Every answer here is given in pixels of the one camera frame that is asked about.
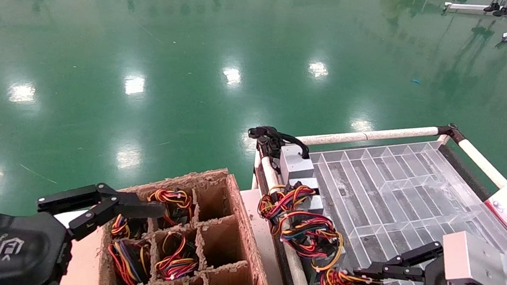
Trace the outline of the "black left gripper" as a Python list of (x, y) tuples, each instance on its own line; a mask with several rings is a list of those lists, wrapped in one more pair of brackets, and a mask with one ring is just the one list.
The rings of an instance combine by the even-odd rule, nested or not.
[[(67, 229), (54, 217), (81, 209), (86, 212)], [(157, 219), (165, 211), (164, 203), (143, 202), (135, 192), (98, 183), (40, 198), (36, 215), (0, 214), (0, 285), (59, 285), (72, 258), (71, 238), (82, 240), (119, 215)]]

